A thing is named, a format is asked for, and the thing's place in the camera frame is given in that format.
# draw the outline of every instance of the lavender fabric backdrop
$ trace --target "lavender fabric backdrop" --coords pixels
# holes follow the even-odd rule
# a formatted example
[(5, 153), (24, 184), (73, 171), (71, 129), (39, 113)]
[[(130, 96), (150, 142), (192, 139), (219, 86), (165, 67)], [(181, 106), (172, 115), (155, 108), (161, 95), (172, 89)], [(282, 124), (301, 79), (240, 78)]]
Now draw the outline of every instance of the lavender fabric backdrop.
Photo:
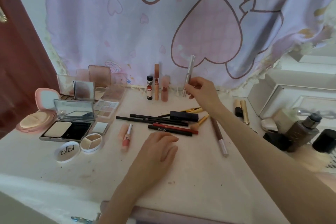
[(160, 76), (182, 86), (194, 75), (235, 88), (272, 65), (294, 43), (325, 29), (331, 0), (46, 0), (51, 43), (70, 75), (109, 66), (133, 85)]

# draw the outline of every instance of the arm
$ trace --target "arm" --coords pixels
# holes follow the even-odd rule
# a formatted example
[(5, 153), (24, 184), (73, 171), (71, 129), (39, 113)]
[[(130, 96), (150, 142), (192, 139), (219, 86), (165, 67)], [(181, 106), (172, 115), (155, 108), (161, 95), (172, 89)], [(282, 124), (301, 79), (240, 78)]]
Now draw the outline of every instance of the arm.
[(179, 139), (170, 133), (151, 133), (129, 168), (123, 181), (116, 188), (107, 209), (98, 224), (124, 224), (127, 222), (138, 198), (157, 183), (168, 171)]
[(336, 223), (336, 194), (328, 186), (226, 109), (212, 82), (192, 78), (190, 84), (190, 98), (221, 124), (290, 223)]

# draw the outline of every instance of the table top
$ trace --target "table top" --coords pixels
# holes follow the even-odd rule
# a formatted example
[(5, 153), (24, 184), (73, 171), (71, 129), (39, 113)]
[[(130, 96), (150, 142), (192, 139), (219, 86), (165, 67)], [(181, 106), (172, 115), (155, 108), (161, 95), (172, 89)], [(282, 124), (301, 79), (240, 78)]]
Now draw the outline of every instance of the table top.
[[(250, 126), (262, 136), (260, 120), (246, 101)], [(233, 111), (232, 97), (222, 98), (222, 103)], [(169, 101), (164, 103), (149, 101), (137, 90), (127, 90), (116, 115), (158, 116), (196, 106), (195, 100), (177, 97), (172, 92)], [(127, 153), (123, 153), (121, 142), (116, 138), (123, 123), (130, 122), (114, 120), (104, 135), (105, 143), (99, 152), (92, 155), (81, 152), (68, 163), (57, 163), (53, 158), (54, 150), (62, 143), (41, 141), (39, 134), (13, 130), (0, 140), (0, 191), (19, 201), (22, 201), (20, 193), (29, 190), (41, 198), (46, 193), (57, 195), (54, 201), (58, 197), (59, 200), (67, 197), (92, 203), (90, 207), (95, 209), (86, 212), (98, 212), (100, 202), (110, 199), (143, 142), (153, 132), (147, 128), (148, 124), (132, 122), (130, 147)], [(179, 150), (172, 168), (136, 205), (228, 223), (288, 223), (222, 128), (221, 133), (229, 152), (227, 158), (221, 154), (209, 119), (201, 125), (199, 135), (177, 135)], [(12, 184), (22, 191), (11, 188)], [(73, 216), (76, 212), (76, 205), (67, 204), (66, 208), (65, 216)], [(93, 219), (95, 214), (82, 217)]]

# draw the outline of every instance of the red pencil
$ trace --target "red pencil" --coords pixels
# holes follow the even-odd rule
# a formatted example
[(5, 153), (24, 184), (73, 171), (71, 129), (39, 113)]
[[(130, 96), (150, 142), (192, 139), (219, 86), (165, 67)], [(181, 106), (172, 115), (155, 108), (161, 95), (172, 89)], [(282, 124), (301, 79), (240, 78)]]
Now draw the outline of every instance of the red pencil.
[(180, 128), (180, 127), (168, 126), (168, 125), (157, 124), (157, 123), (153, 123), (153, 126), (161, 127), (161, 128), (172, 128), (172, 129), (176, 129), (176, 130), (181, 130), (181, 131), (191, 132), (191, 133), (193, 133), (193, 134), (198, 135), (198, 131), (191, 130), (191, 129), (187, 129), (187, 128)]

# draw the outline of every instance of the black compact case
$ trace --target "black compact case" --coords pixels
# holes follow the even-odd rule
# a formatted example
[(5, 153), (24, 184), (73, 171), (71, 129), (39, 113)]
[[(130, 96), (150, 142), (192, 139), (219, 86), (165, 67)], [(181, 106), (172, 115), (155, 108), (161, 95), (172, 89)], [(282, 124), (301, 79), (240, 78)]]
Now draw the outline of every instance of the black compact case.
[(170, 111), (170, 119), (198, 122), (198, 114)]

